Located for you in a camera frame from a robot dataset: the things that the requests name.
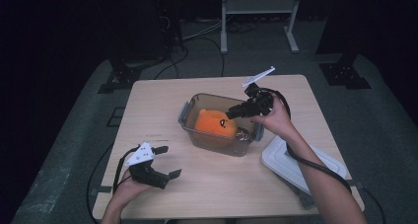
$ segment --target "black curtain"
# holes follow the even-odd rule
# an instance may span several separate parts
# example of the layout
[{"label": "black curtain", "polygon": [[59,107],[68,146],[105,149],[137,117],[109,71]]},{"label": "black curtain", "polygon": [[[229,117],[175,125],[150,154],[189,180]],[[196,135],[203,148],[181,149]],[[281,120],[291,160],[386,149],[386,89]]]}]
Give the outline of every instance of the black curtain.
[{"label": "black curtain", "polygon": [[0,0],[2,221],[31,187],[67,114],[105,57],[92,0]]},{"label": "black curtain", "polygon": [[411,118],[418,120],[416,0],[333,0],[317,53],[343,52],[350,40],[373,61]]}]

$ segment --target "orange object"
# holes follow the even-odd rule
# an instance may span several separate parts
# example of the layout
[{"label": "orange object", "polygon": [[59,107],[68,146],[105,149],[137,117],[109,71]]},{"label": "orange object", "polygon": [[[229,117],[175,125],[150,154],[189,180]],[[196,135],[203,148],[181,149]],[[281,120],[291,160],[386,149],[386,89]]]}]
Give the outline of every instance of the orange object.
[{"label": "orange object", "polygon": [[[194,129],[219,136],[235,138],[237,136],[238,127],[236,122],[233,119],[228,119],[224,112],[202,109],[199,112]],[[207,139],[213,140],[213,146],[225,146],[232,141],[213,138]]]}]

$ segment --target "cable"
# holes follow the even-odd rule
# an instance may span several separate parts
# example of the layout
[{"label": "cable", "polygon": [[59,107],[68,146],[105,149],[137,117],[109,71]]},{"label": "cable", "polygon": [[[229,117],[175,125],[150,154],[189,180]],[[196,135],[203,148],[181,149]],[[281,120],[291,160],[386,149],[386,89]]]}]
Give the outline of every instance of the cable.
[{"label": "cable", "polygon": [[118,182],[120,172],[122,171],[123,162],[125,161],[126,156],[129,155],[129,153],[135,152],[137,149],[138,149],[138,147],[130,149],[119,159],[119,164],[117,164],[116,174],[114,175],[114,180],[113,180],[113,193],[116,192],[117,187],[119,186],[119,184],[126,180],[125,179],[125,180],[121,181],[120,183]]},{"label": "cable", "polygon": [[[265,91],[265,92],[269,92],[269,93],[273,93],[273,94],[275,94],[281,101],[282,101],[282,103],[283,103],[283,106],[285,107],[285,109],[286,109],[286,112],[287,112],[287,114],[289,115],[289,117],[291,117],[291,112],[290,112],[290,107],[289,107],[289,104],[287,103],[287,101],[286,101],[286,99],[285,99],[285,97],[281,94],[281,93],[279,93],[278,91],[274,91],[274,90],[271,90],[271,89],[267,89],[267,88],[255,88],[255,89],[252,89],[252,90],[248,90],[249,92],[255,92],[255,91]],[[327,168],[327,167],[324,167],[324,166],[321,166],[321,165],[319,165],[319,164],[317,164],[317,163],[314,163],[314,162],[311,162],[311,161],[309,161],[309,160],[306,160],[306,159],[304,159],[304,158],[302,158],[302,157],[300,157],[300,156],[298,156],[293,150],[292,150],[292,148],[289,146],[289,144],[286,142],[286,147],[287,147],[287,150],[288,150],[288,153],[289,153],[289,155],[293,158],[293,159],[295,159],[296,161],[298,161],[298,162],[300,162],[300,163],[303,163],[304,165],[307,165],[307,166],[309,166],[309,167],[311,167],[311,168],[314,168],[314,169],[317,169],[317,170],[319,170],[319,171],[321,171],[321,172],[324,172],[324,173],[326,173],[327,175],[329,175],[329,176],[331,176],[331,177],[333,177],[333,178],[335,178],[336,180],[338,180],[339,182],[341,182],[349,191],[350,191],[350,193],[352,193],[352,190],[351,190],[351,188],[350,188],[350,185],[347,183],[347,181],[345,181],[342,177],[340,177],[338,174],[336,174],[335,172],[333,172],[332,170],[330,170],[329,168]]]},{"label": "cable", "polygon": [[183,47],[184,48],[184,50],[185,50],[185,55],[184,55],[184,57],[182,58],[182,59],[180,59],[179,61],[177,61],[177,62],[172,62],[172,64],[171,65],[169,65],[169,66],[167,66],[167,67],[165,67],[164,69],[162,69],[155,77],[154,77],[154,80],[157,80],[158,79],[158,77],[162,74],[162,73],[164,73],[164,71],[166,71],[167,69],[169,69],[169,68],[171,68],[171,67],[175,67],[175,72],[177,73],[177,76],[179,77],[179,71],[178,71],[178,68],[177,68],[177,64],[178,63],[180,63],[180,62],[182,62],[184,59],[185,59],[185,57],[187,57],[187,55],[188,55],[188,49],[184,46]]},{"label": "cable", "polygon": [[169,55],[169,61],[172,63],[172,65],[174,66],[174,70],[175,70],[175,77],[176,79],[180,78],[180,70],[178,69],[176,62],[173,61],[172,59],[172,55]]},{"label": "cable", "polygon": [[217,29],[219,29],[221,27],[221,24],[222,24],[222,22],[219,21],[215,25],[213,25],[213,26],[211,26],[211,27],[209,27],[207,29],[204,29],[204,30],[200,31],[197,34],[194,34],[194,35],[191,35],[191,36],[188,36],[188,37],[183,37],[182,40],[185,41],[185,40],[188,40],[188,39],[191,39],[191,38],[194,38],[194,37],[200,37],[202,35],[209,34],[209,33],[213,32],[213,31],[216,31]]},{"label": "cable", "polygon": [[112,143],[110,144],[110,146],[108,146],[108,147],[107,147],[107,149],[104,151],[104,153],[101,155],[101,157],[99,158],[99,161],[96,163],[95,167],[93,168],[92,173],[90,174],[89,181],[87,182],[87,188],[86,188],[86,203],[87,203],[87,210],[89,211],[89,215],[90,215],[90,217],[92,218],[93,222],[95,222],[95,223],[97,223],[97,224],[99,224],[99,222],[98,222],[98,221],[96,220],[96,218],[93,216],[93,210],[92,210],[92,207],[90,206],[90,199],[89,199],[90,184],[91,184],[91,182],[92,182],[93,175],[95,174],[96,169],[97,169],[97,168],[98,168],[98,166],[99,166],[99,163],[102,161],[102,159],[104,158],[105,154],[106,154],[106,153],[110,150],[110,148],[113,146],[113,144],[114,144],[114,142],[112,142]]},{"label": "cable", "polygon": [[363,190],[366,194],[369,195],[369,197],[372,198],[372,200],[378,206],[379,211],[381,212],[382,223],[385,224],[386,223],[386,215],[384,214],[383,207],[379,203],[378,199],[363,185],[363,183],[356,183],[356,187],[357,187],[357,189]]},{"label": "cable", "polygon": [[116,189],[115,190],[117,190],[117,188],[120,186],[120,184],[122,184],[122,183],[124,183],[124,182],[126,182],[129,178],[131,178],[132,176],[128,176],[127,178],[125,178],[125,179],[123,179],[122,181],[120,181],[118,184],[117,184],[117,186],[116,186]]}]

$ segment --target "wooden table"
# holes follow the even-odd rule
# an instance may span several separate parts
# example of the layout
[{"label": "wooden table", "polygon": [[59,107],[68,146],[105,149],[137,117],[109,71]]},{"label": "wooden table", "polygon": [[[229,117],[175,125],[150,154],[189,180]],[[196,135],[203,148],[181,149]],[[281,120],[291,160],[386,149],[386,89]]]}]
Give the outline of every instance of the wooden table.
[{"label": "wooden table", "polygon": [[[153,147],[169,146],[156,156],[153,168],[164,174],[182,169],[166,189],[143,192],[123,211],[122,218],[188,219],[215,217],[265,217],[317,214],[305,210],[297,196],[260,161],[261,152],[274,137],[265,130],[243,157],[232,157],[197,148],[177,122],[185,102],[198,93],[246,100],[241,83],[246,77],[138,81],[132,88],[116,136],[102,187],[111,187],[118,160],[131,148],[149,141]],[[344,161],[320,111],[312,89],[302,75],[266,76],[257,82],[278,90],[287,99],[292,121],[306,140],[338,161]],[[364,209],[358,191],[353,195]],[[102,219],[111,192],[100,192],[93,210]]]}]

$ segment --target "white shelf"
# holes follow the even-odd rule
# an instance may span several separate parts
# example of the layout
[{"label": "white shelf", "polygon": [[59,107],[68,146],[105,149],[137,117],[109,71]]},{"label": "white shelf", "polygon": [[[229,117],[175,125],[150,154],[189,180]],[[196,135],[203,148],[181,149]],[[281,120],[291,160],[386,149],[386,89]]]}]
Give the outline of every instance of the white shelf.
[{"label": "white shelf", "polygon": [[289,26],[284,28],[293,53],[299,48],[292,34],[300,0],[222,0],[221,52],[228,52],[227,15],[289,13]]},{"label": "white shelf", "polygon": [[292,13],[295,0],[227,0],[226,14]]}]

